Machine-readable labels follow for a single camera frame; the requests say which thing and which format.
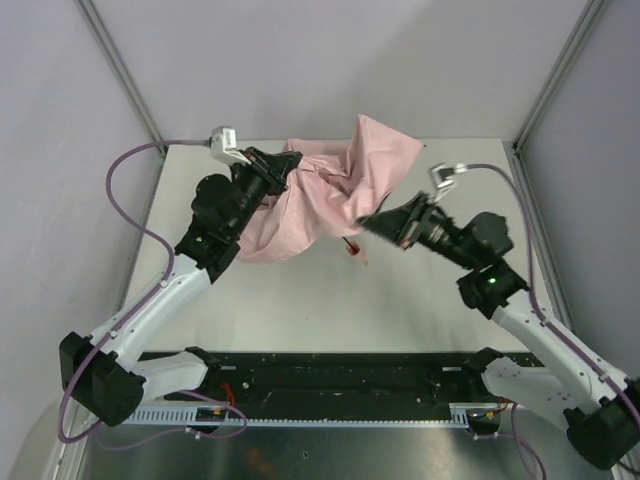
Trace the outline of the pink and black folding umbrella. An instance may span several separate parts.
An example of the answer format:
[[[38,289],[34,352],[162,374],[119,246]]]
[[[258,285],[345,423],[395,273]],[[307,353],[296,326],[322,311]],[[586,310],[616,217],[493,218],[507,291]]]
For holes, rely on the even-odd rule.
[[[423,142],[359,115],[347,143],[291,138],[285,152],[299,152],[287,190],[265,198],[239,240],[238,259],[264,264],[288,260],[322,236],[361,232],[360,217],[373,214],[404,180]]]

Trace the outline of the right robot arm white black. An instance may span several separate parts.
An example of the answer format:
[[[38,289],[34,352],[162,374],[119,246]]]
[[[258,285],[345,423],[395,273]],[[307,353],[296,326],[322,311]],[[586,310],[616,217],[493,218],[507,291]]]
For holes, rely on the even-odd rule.
[[[459,228],[425,193],[358,223],[406,250],[416,244],[466,270],[464,304],[518,339],[543,365],[526,371],[485,348],[471,360],[486,390],[564,431],[589,464],[612,468],[639,443],[639,382],[587,347],[537,302],[533,287],[505,261],[513,243],[505,217],[477,214]]]

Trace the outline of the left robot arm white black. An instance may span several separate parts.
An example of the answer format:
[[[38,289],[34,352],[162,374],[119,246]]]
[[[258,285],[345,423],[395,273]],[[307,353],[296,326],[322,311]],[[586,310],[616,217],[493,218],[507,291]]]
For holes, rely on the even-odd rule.
[[[205,385],[219,361],[199,347],[143,360],[146,345],[176,312],[212,286],[240,251],[240,237],[265,198],[287,189],[299,152],[268,154],[225,147],[216,159],[229,175],[211,174],[196,186],[192,218],[168,263],[136,299],[87,336],[60,343],[63,400],[75,400],[108,426],[127,420],[142,403]]]

